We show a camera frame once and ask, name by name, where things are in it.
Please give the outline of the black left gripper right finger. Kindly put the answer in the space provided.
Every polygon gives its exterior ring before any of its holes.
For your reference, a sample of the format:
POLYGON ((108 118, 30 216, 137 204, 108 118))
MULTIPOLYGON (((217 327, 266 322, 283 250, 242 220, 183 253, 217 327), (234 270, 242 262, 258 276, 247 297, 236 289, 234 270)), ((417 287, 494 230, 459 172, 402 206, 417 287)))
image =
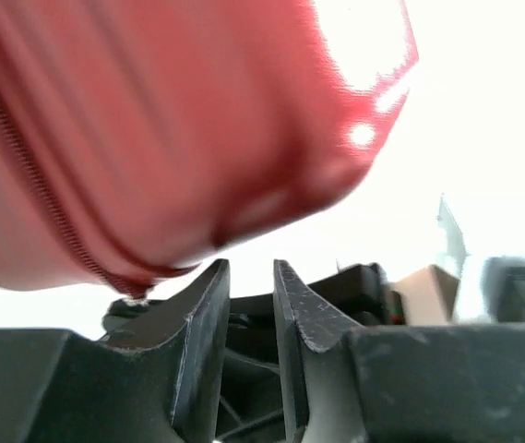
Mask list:
POLYGON ((525 323, 364 327, 274 264, 290 442, 525 442, 525 323))

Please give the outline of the red hard-shell suitcase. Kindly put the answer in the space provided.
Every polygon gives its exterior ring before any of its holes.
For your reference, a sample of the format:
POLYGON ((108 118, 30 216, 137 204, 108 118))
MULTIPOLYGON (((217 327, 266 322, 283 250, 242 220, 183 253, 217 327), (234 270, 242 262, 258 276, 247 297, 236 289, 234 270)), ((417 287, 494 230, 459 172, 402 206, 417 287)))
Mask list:
POLYGON ((401 1, 0 1, 0 287, 142 299, 332 206, 417 61, 401 1))

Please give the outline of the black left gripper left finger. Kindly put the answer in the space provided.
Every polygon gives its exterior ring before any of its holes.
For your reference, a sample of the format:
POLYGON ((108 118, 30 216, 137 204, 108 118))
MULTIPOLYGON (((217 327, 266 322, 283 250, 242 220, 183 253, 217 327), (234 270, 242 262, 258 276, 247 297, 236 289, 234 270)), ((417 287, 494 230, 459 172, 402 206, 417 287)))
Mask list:
POLYGON ((98 341, 0 329, 0 442, 210 442, 229 291, 219 259, 98 341))

